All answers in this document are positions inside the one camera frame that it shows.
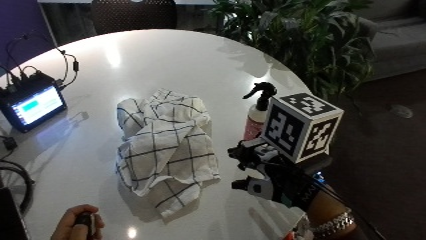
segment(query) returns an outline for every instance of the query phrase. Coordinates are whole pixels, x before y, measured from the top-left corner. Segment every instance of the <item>spray bottle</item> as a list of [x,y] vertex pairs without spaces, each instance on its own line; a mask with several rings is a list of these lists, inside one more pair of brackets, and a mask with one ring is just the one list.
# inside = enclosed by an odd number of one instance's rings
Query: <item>spray bottle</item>
[[262,131],[264,122],[266,120],[266,110],[269,105],[269,98],[277,94],[277,89],[272,83],[254,83],[252,92],[244,96],[248,99],[257,91],[264,91],[257,103],[249,109],[248,121],[245,125],[244,140],[252,140]]

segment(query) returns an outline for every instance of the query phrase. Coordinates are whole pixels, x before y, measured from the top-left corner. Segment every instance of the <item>carpet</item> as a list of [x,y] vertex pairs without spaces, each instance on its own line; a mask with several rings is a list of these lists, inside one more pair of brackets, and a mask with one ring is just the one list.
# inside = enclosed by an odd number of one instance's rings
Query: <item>carpet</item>
[[365,83],[354,99],[360,110],[345,97],[337,103],[345,114],[324,176],[388,240],[426,239],[426,70]]

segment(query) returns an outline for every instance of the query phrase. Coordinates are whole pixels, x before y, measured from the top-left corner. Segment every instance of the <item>green plant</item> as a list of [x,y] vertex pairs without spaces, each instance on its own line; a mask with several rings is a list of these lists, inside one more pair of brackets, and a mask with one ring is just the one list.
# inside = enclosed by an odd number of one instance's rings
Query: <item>green plant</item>
[[314,95],[353,91],[372,76],[370,40],[350,12],[369,0],[216,0],[221,35],[257,48],[297,74]]

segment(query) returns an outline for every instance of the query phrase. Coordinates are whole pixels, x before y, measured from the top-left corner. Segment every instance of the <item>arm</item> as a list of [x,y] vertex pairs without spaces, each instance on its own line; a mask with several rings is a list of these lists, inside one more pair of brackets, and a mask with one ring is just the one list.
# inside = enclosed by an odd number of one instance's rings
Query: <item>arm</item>
[[[346,211],[346,206],[333,197],[330,197],[325,192],[320,191],[306,211],[310,221],[310,227],[318,227],[321,224],[333,220]],[[362,230],[360,229],[360,227],[357,227],[356,223],[349,225],[344,230],[338,231],[326,239],[368,240]]]

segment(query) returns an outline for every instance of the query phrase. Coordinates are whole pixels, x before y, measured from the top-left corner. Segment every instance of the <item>white cube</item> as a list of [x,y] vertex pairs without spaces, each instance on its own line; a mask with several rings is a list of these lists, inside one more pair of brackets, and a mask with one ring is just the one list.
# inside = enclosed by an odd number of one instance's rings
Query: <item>white cube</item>
[[261,137],[298,163],[326,151],[342,114],[308,93],[272,98]]

